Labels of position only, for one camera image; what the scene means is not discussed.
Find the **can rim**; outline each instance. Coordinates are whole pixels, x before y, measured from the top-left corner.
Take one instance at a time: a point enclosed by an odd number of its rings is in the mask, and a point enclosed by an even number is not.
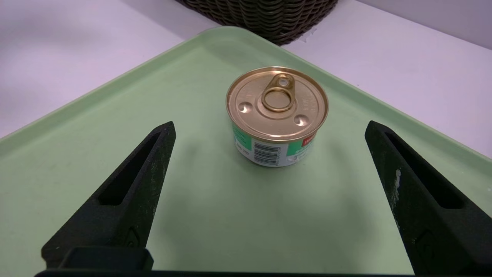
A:
[[[309,131],[309,133],[302,134],[302,136],[299,136],[298,138],[288,138],[288,139],[282,139],[282,138],[262,138],[262,137],[259,137],[259,136],[254,135],[253,134],[254,130],[252,130],[252,131],[245,130],[245,128],[244,128],[245,126],[242,126],[242,124],[238,124],[238,120],[231,113],[231,107],[229,105],[229,100],[230,100],[230,97],[231,97],[233,88],[235,88],[238,85],[238,83],[240,83],[243,80],[244,76],[250,75],[252,73],[261,73],[261,72],[267,72],[267,71],[273,71],[273,70],[293,72],[296,75],[300,76],[301,78],[303,78],[303,79],[307,80],[308,82],[310,82],[318,90],[318,92],[321,94],[321,98],[323,99],[323,102],[325,104],[324,115],[323,115],[323,118],[320,120],[320,122],[311,131]],[[264,141],[264,142],[274,142],[274,143],[290,143],[290,142],[293,142],[293,141],[298,141],[298,140],[301,140],[301,139],[308,138],[308,137],[316,134],[316,132],[321,127],[321,125],[323,125],[323,123],[325,122],[326,117],[328,115],[328,111],[329,111],[329,101],[328,101],[328,97],[326,95],[326,92],[324,91],[324,89],[313,78],[309,77],[305,73],[302,73],[302,72],[300,72],[298,70],[287,68],[287,67],[279,67],[279,66],[257,68],[257,69],[253,69],[253,70],[250,70],[250,71],[248,71],[246,73],[241,74],[229,86],[229,89],[227,91],[227,95],[226,95],[226,100],[225,101],[226,101],[226,108],[227,108],[227,113],[229,114],[229,118],[232,120],[232,122],[239,129],[241,129],[243,132],[247,133],[249,136],[251,136],[251,137],[253,137],[253,138],[257,139],[257,140]]]

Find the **can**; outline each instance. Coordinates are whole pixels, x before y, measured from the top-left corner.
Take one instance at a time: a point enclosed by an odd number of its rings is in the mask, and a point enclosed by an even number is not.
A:
[[[226,98],[234,144],[266,167],[303,159],[328,114],[328,98],[311,77],[294,69],[266,67],[241,75]]]

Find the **wicker basket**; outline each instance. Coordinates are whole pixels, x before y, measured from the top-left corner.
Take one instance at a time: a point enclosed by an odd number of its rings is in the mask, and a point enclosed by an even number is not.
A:
[[[287,44],[318,24],[338,0],[177,0],[222,25]]]

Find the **pull-tab lid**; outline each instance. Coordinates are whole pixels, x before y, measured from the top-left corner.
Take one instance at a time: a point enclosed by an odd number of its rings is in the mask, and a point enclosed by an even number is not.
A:
[[[255,69],[227,93],[232,121],[251,136],[288,142],[313,135],[328,114],[325,92],[309,76],[289,68]]]

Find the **plastic tray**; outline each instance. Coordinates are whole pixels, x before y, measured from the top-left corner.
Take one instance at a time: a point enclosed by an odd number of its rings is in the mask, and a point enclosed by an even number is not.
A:
[[[326,90],[313,151],[264,168],[233,144],[229,85],[265,66]],[[410,274],[364,139],[393,128],[489,215],[492,162],[248,31],[206,31],[0,141],[0,276],[41,271],[44,243],[155,126],[177,140],[147,244],[154,269]]]

